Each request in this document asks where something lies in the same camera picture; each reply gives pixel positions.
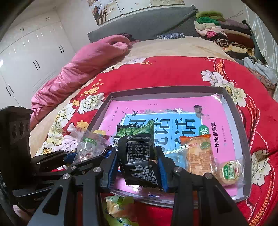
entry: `green and black snack bag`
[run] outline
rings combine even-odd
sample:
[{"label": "green and black snack bag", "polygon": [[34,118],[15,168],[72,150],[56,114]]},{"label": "green and black snack bag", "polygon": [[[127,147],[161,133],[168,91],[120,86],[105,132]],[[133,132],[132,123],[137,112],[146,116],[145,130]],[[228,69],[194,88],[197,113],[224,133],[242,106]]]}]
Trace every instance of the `green and black snack bag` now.
[{"label": "green and black snack bag", "polygon": [[154,120],[142,127],[117,126],[114,145],[118,149],[120,170],[127,185],[161,187],[154,152]]}]

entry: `cabinet handle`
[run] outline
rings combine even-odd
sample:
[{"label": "cabinet handle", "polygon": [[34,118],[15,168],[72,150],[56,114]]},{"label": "cabinet handle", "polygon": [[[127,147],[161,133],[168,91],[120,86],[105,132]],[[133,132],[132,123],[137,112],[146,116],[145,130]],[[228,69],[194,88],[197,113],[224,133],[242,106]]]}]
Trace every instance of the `cabinet handle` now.
[{"label": "cabinet handle", "polygon": [[[10,87],[10,85],[8,85],[9,87]],[[10,89],[11,89],[11,91],[12,91],[12,93],[14,93],[14,91],[12,90],[12,88],[10,87]]]},{"label": "cabinet handle", "polygon": [[[37,61],[36,61],[37,62]],[[37,62],[37,64],[38,64],[38,66],[39,66],[39,63]],[[39,68],[41,68],[40,66],[39,66]]]},{"label": "cabinet handle", "polygon": [[35,65],[36,69],[38,69],[38,68],[37,68],[37,65],[36,65],[34,62],[33,62],[33,64]]},{"label": "cabinet handle", "polygon": [[[6,87],[6,90],[8,91],[8,88]],[[8,91],[8,93],[10,94],[10,92]],[[12,96],[11,94],[10,94],[10,96]]]}]

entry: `green towel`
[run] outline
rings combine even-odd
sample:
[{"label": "green towel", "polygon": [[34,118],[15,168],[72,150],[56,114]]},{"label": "green towel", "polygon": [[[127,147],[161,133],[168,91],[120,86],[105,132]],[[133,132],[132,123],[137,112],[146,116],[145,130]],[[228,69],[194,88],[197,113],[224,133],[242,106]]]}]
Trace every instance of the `green towel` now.
[{"label": "green towel", "polygon": [[214,20],[214,19],[210,19],[208,17],[199,17],[197,19],[197,22],[199,24],[203,24],[203,23],[214,23],[216,26],[219,26],[219,22],[217,20]]},{"label": "green towel", "polygon": [[220,20],[220,21],[226,21],[223,17],[223,14],[217,11],[203,11],[203,12],[198,12],[196,14],[197,19],[200,17],[208,17],[210,19],[214,20]]}]

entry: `gray headboard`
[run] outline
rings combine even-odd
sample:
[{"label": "gray headboard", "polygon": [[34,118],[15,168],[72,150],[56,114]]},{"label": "gray headboard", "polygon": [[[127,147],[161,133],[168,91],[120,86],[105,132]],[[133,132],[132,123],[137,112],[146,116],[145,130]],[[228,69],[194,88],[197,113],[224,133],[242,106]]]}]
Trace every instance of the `gray headboard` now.
[{"label": "gray headboard", "polygon": [[107,36],[128,33],[139,41],[156,39],[157,35],[182,32],[186,36],[199,37],[194,20],[198,10],[191,7],[167,7],[138,12],[88,33],[90,42]]}]

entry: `white blossom painting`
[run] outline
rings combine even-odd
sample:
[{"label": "white blossom painting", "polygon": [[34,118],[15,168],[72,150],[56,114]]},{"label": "white blossom painting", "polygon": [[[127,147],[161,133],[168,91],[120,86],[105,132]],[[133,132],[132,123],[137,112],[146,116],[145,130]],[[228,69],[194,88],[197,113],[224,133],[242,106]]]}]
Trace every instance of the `white blossom painting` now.
[{"label": "white blossom painting", "polygon": [[121,15],[115,0],[87,0],[98,25]]},{"label": "white blossom painting", "polygon": [[150,0],[117,0],[117,4],[122,14],[152,6]]},{"label": "white blossom painting", "polygon": [[152,6],[184,5],[183,0],[150,0]]}]

